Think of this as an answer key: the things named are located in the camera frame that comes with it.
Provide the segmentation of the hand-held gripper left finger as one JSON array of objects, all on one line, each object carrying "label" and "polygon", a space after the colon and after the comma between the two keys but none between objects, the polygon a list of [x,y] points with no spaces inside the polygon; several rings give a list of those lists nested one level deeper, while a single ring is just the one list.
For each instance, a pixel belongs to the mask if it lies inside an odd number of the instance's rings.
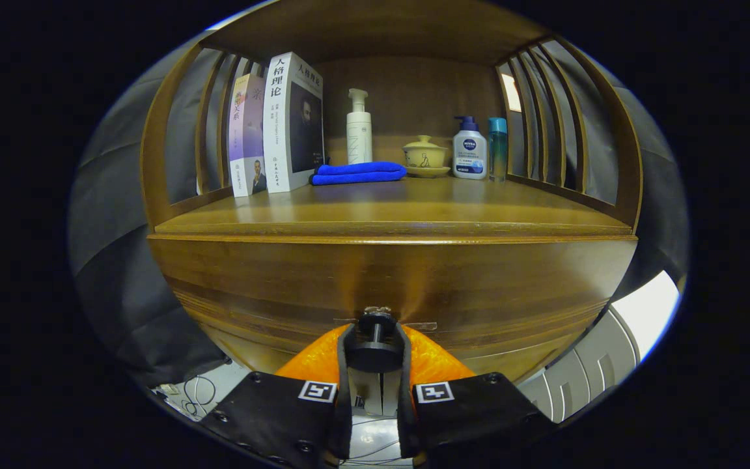
[{"label": "hand-held gripper left finger", "polygon": [[275,373],[253,371],[201,419],[251,468],[331,468],[348,458],[352,400],[343,324]]}]

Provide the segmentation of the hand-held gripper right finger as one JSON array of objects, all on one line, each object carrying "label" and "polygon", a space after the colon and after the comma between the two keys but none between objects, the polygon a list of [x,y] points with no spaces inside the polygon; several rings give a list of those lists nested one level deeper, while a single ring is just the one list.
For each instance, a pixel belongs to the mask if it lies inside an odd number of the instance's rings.
[{"label": "hand-held gripper right finger", "polygon": [[399,324],[401,454],[416,468],[524,468],[557,428],[500,372],[475,374],[422,332]]}]

